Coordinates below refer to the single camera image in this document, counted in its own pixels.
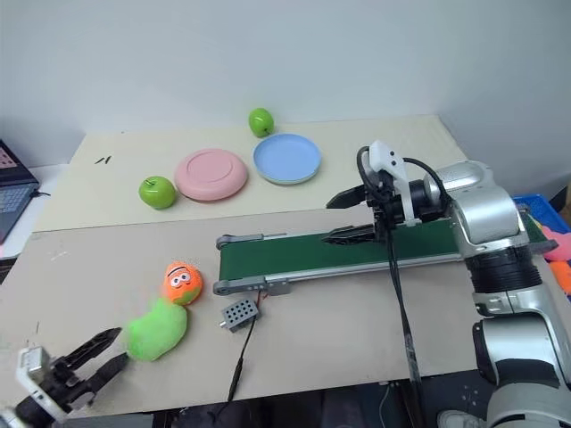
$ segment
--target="wire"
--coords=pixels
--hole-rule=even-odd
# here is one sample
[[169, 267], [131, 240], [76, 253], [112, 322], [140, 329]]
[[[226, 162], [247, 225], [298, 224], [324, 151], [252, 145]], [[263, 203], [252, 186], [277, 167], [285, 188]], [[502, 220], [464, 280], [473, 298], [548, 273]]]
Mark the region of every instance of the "wire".
[[424, 400], [422, 399], [422, 379], [418, 370], [417, 352], [414, 348], [414, 341], [412, 340], [412, 331], [410, 330], [409, 317], [407, 316], [406, 309], [404, 308], [404, 299], [402, 298], [401, 275], [399, 273], [399, 264], [394, 250], [393, 232], [390, 229], [386, 230], [386, 247], [388, 250], [389, 270], [391, 279], [393, 280], [394, 291], [396, 293], [397, 301], [399, 302], [399, 309], [401, 311], [402, 332], [404, 334], [404, 349], [407, 354], [407, 361], [409, 362], [410, 373], [410, 386], [414, 395], [414, 401], [418, 403], [421, 417], [426, 415]]
[[378, 405], [378, 418], [381, 421], [381, 427], [382, 428], [386, 428], [385, 420], [383, 419], [383, 405], [385, 404], [386, 398], [389, 396], [390, 390], [391, 390], [391, 384], [388, 383], [386, 385], [385, 395], [383, 396], [383, 398], [381, 398], [381, 402]]
[[38, 190], [33, 191], [32, 193], [29, 194], [30, 198], [37, 198], [38, 196], [51, 196], [50, 193], [46, 193], [46, 192], [39, 192]]
[[[258, 299], [256, 300], [256, 306], [260, 306], [260, 298], [261, 298], [261, 290], [258, 291]], [[212, 423], [215, 424], [220, 414], [228, 407], [228, 405], [234, 400], [234, 396], [236, 395], [236, 390], [238, 389], [238, 383], [240, 382], [240, 375], [242, 374], [242, 366], [244, 365], [244, 353], [246, 352], [246, 347], [248, 346], [248, 342], [250, 341], [250, 337], [252, 337], [253, 327], [256, 325], [256, 319], [258, 317], [254, 317], [252, 319], [252, 323], [250, 324], [250, 329], [248, 330], [248, 335], [246, 336], [246, 340], [244, 341], [244, 345], [242, 345], [242, 350], [240, 351], [240, 358], [236, 363], [236, 368], [234, 369], [234, 374], [232, 375], [232, 382], [230, 383], [230, 389], [228, 390], [228, 398], [226, 402], [222, 405], [216, 415], [212, 412], [209, 412], [209, 415], [212, 418]]]
[[402, 158], [402, 160], [407, 163], [416, 165], [417, 167], [421, 167], [434, 180], [436, 186], [438, 187], [438, 190], [440, 191], [440, 203], [442, 204], [443, 210], [446, 210], [448, 208], [448, 204], [450, 203], [451, 198], [448, 195], [448, 192], [446, 192], [444, 183], [440, 179], [440, 177], [438, 177], [438, 174], [436, 174], [436, 172], [428, 165], [426, 165], [422, 160], [413, 159], [413, 158]]

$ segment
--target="orange toy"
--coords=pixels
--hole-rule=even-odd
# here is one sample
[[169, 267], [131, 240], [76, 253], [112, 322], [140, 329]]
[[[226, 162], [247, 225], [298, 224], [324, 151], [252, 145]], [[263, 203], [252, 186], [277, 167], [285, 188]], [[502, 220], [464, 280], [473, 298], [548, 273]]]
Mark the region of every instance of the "orange toy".
[[175, 261], [167, 267], [162, 282], [165, 297], [178, 305], [188, 305], [203, 289], [203, 278], [198, 269], [183, 261]]
[[566, 294], [571, 294], [571, 267], [566, 261], [552, 261], [551, 271]]

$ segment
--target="plush toy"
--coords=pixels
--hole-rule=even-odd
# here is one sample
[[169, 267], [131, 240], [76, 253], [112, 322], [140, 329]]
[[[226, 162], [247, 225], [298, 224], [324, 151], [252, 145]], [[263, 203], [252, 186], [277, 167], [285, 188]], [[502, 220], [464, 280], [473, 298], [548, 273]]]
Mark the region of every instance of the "plush toy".
[[177, 346], [185, 335], [186, 309], [161, 297], [146, 315], [127, 326], [127, 353], [133, 359], [155, 361]]
[[543, 257], [549, 261], [571, 260], [571, 234], [553, 232], [547, 226], [544, 226], [542, 231], [547, 239], [554, 239], [559, 245], [555, 250], [543, 254]]
[[188, 305], [203, 289], [203, 278], [198, 269], [183, 261], [167, 267], [162, 282], [163, 295], [178, 305]]
[[566, 294], [571, 294], [571, 267], [566, 261], [552, 261], [551, 272]]

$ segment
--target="white bracket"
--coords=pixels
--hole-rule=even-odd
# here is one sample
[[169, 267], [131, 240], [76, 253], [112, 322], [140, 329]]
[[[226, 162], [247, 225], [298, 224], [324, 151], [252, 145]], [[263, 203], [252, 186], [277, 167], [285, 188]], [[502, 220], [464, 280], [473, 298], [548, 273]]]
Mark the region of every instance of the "white bracket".
[[387, 144], [376, 140], [368, 147], [368, 164], [375, 172], [384, 169], [393, 176], [395, 191], [401, 196], [404, 224], [408, 227], [416, 225], [420, 220], [414, 217], [409, 178], [402, 157]]
[[18, 380], [20, 385], [28, 392], [29, 396], [36, 401], [41, 408], [43, 408], [57, 422], [62, 424], [68, 418], [68, 414], [65, 413], [57, 403], [29, 377], [29, 355], [32, 351], [34, 351], [34, 349], [29, 350], [28, 348], [25, 348], [18, 353], [16, 380]]

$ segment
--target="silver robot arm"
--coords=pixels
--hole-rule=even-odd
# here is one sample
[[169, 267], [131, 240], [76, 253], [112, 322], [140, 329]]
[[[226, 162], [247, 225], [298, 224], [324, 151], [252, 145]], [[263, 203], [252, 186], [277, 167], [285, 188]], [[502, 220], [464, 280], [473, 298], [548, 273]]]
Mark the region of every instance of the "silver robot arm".
[[72, 353], [51, 358], [42, 347], [21, 350], [16, 379], [28, 392], [15, 408], [0, 408], [0, 428], [44, 428], [63, 424], [73, 410], [90, 405], [99, 391], [128, 364], [127, 353], [111, 358], [81, 380], [76, 370], [109, 348], [121, 329], [96, 334]]
[[497, 387], [488, 405], [488, 427], [571, 427], [569, 340], [532, 261], [515, 203], [481, 162], [430, 170], [424, 180], [412, 182], [405, 162], [430, 169], [378, 141], [360, 149], [363, 185], [339, 193], [327, 207], [366, 201], [373, 209], [374, 232], [364, 234], [363, 226], [354, 234], [344, 229], [328, 242], [383, 241], [385, 231], [397, 224], [450, 218], [471, 274], [476, 310], [484, 318], [472, 332], [477, 366]]
[[[481, 162], [436, 172], [451, 197], [452, 230], [472, 277], [476, 310], [484, 317], [472, 334], [478, 368], [498, 387], [488, 426], [571, 424], [569, 340], [533, 264], [515, 203]], [[437, 203], [434, 180], [425, 177], [424, 186]]]

